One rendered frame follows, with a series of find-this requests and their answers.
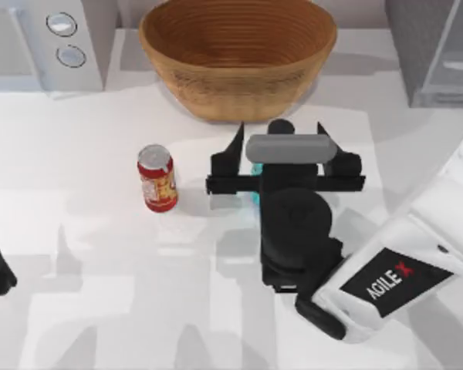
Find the teal bottle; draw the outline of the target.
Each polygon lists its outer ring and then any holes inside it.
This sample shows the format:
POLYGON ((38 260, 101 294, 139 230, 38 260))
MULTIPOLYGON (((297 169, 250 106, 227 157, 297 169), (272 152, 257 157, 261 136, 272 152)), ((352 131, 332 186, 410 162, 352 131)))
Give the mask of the teal bottle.
MULTIPOLYGON (((252 164, 252 168, 251 168, 251 175, 252 176, 260 176, 262 174, 262 168, 263 168, 263 164, 262 163, 253 163, 252 164)), ((252 199, 252 202, 255 204, 255 205, 259 205, 260 204, 260 196, 259 196, 259 193, 258 192, 253 192, 251 194, 251 199, 252 199)))

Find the red and white can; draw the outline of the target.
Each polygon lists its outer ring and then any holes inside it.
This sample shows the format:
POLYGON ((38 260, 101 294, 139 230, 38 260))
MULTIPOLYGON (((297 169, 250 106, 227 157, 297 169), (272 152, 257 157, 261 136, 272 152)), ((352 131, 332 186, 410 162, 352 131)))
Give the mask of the red and white can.
POLYGON ((157 213, 171 210, 177 204, 178 193, 174 178, 174 161, 160 144, 145 146, 137 158, 144 202, 157 213))

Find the brown woven basket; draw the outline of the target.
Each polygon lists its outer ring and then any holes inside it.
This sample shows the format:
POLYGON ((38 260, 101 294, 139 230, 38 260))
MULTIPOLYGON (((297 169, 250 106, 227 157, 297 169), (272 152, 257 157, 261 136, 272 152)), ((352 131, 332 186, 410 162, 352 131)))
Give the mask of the brown woven basket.
POLYGON ((207 121, 265 121, 306 94, 337 39, 313 0, 165 0, 140 44, 174 98, 207 121))

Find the grey cabinet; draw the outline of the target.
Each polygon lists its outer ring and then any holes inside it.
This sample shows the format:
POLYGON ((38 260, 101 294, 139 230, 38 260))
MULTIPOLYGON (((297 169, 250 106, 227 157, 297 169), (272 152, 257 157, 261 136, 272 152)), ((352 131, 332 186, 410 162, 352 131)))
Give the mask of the grey cabinet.
POLYGON ((463 0, 385 0, 411 108, 463 109, 463 0))

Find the round microwave knob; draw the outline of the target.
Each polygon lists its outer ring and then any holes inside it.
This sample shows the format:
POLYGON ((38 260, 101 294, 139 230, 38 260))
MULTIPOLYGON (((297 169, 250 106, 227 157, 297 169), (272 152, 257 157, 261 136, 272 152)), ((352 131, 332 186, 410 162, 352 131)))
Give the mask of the round microwave knob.
POLYGON ((68 38, 76 34, 76 20, 66 12, 57 12, 46 16, 46 27, 58 37, 68 38))
POLYGON ((71 69, 78 69, 86 63, 85 52, 75 45, 65 45, 56 50, 56 59, 60 64, 71 69))

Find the pale microwave oven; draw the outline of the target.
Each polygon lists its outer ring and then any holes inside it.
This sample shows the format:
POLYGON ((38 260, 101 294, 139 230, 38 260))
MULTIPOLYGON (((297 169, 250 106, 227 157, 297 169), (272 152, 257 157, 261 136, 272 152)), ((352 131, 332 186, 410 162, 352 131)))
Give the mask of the pale microwave oven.
POLYGON ((120 16, 117 0, 0 0, 0 92, 84 93, 105 87, 120 16), (46 16, 70 14, 75 35, 63 38, 46 27, 46 16), (86 63, 71 69, 56 50, 75 45, 86 63))

